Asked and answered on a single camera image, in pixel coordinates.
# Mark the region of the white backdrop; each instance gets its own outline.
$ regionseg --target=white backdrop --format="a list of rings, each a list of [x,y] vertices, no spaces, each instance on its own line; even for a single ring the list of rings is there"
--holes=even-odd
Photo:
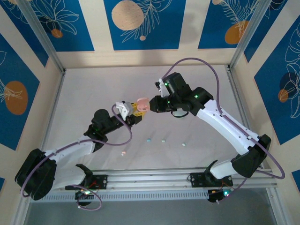
[[[134,102],[141,97],[159,95],[154,83],[168,68],[68,69],[47,149],[57,148],[83,135],[97,109],[110,112],[116,101]],[[215,66],[215,69],[220,76],[221,105],[240,121],[225,67]],[[201,86],[216,95],[216,80],[207,66],[178,66],[174,71],[181,73],[192,89]],[[237,154],[216,130],[193,115],[177,119],[169,113],[148,112],[142,122],[132,127],[132,132],[131,143],[121,147],[104,146],[85,157],[85,165],[93,170],[202,167],[215,159],[229,159]],[[122,143],[128,138],[129,133],[124,127],[108,134],[110,143]]]

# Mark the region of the yellow object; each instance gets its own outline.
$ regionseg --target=yellow object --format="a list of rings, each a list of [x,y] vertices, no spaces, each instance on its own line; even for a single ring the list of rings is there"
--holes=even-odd
[[[133,107],[133,112],[137,111],[137,103],[131,103]]]
[[[142,116],[142,119],[144,119],[144,115],[146,114],[146,112],[139,112],[137,110],[137,103],[131,103],[132,107],[133,107],[133,115],[136,117]]]

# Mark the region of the small pastel object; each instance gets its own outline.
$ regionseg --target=small pastel object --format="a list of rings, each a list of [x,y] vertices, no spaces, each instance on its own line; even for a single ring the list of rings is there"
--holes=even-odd
[[[149,99],[147,97],[139,98],[136,104],[136,108],[139,112],[147,112],[150,110]]]

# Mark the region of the orange circle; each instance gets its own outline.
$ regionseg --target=orange circle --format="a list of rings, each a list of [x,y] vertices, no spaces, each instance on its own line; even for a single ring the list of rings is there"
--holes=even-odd
[[[218,4],[221,4],[223,0],[212,0],[212,3],[214,5],[218,5]]]
[[[144,21],[144,13],[138,4],[122,0],[112,9],[112,21],[120,30],[134,30]]]
[[[280,92],[278,93],[278,99],[279,99],[279,101],[282,102],[282,103],[286,102],[287,99],[288,99],[288,97],[289,97],[289,93],[287,92],[287,90],[282,89],[282,90],[280,90]]]
[[[51,34],[53,35],[53,37],[55,38],[62,38],[62,32],[58,29],[53,29],[51,31]]]
[[[231,26],[225,34],[225,42],[230,45],[238,44],[246,30],[246,27],[248,26],[248,23],[249,21],[245,20]]]
[[[142,35],[142,36],[140,36],[140,40],[144,41],[144,40],[146,40],[146,37],[144,35]]]
[[[5,98],[5,104],[8,110],[14,115],[22,115],[28,104],[28,93],[24,84],[19,81],[11,81],[6,85],[6,88],[14,91],[15,93],[21,92],[18,97],[8,96]]]

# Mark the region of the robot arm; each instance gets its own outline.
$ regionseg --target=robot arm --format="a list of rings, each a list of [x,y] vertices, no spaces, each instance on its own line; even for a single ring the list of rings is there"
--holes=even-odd
[[[215,128],[237,151],[237,157],[232,160],[218,164],[214,161],[205,172],[206,180],[214,183],[216,180],[237,173],[244,177],[252,176],[266,158],[266,154],[251,139],[256,140],[268,150],[271,139],[267,135],[260,137],[241,125],[223,109],[220,112],[216,100],[210,93],[203,88],[191,90],[179,73],[160,79],[156,86],[161,95],[155,96],[150,101],[150,109],[153,112],[173,112],[178,109],[190,112]],[[230,123],[226,117],[238,126]]]
[[[117,102],[116,108],[120,112],[116,116],[122,118],[129,128],[142,121],[145,114],[136,112],[136,103]],[[25,187],[25,191],[33,200],[43,198],[53,189],[73,184],[85,187],[89,185],[92,172],[83,165],[74,166],[74,162],[102,148],[108,141],[106,135],[124,126],[116,116],[110,117],[105,109],[97,110],[88,130],[76,140],[78,144],[75,142],[46,152],[39,149],[31,151],[15,177],[16,183],[22,187],[32,169],[47,156],[54,154],[33,173]]]

